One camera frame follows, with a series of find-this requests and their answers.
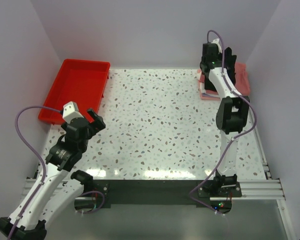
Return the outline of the black t shirt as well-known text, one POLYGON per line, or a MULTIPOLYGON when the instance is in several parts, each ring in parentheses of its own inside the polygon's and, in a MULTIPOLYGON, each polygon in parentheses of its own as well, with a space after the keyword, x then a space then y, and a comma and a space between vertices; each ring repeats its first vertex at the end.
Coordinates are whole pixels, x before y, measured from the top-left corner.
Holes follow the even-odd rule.
POLYGON ((222 98, 231 95, 235 90, 235 85, 232 84, 224 65, 202 74, 205 76, 205 89, 216 91, 222 98))

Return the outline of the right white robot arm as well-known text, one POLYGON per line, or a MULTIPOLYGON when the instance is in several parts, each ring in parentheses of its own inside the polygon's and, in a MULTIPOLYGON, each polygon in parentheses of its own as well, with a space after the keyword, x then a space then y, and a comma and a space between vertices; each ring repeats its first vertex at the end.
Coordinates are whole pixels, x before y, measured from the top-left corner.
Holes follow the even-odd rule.
POLYGON ((217 92, 220 98, 215 121, 221 136, 221 162, 214 178, 208 180, 203 189, 220 197, 236 188, 237 135, 242 133, 248 118, 249 98, 235 87, 236 58, 231 48, 222 50, 216 42, 202 46, 201 75, 204 77, 204 89, 217 92))

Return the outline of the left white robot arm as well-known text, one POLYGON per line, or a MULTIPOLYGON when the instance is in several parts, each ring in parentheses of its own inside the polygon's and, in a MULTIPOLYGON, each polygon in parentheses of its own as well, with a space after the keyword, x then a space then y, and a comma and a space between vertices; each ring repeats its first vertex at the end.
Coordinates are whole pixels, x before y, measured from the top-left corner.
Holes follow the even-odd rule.
POLYGON ((9 240, 43 240, 52 221, 75 198, 95 193, 93 177, 81 170, 72 173, 61 190, 57 187, 82 158, 88 141, 106 127, 103 118, 90 108, 87 113, 93 120, 88 121, 74 102, 64 105, 59 113, 65 134, 41 160, 43 169, 18 208, 9 217, 0 218, 0 232, 9 240))

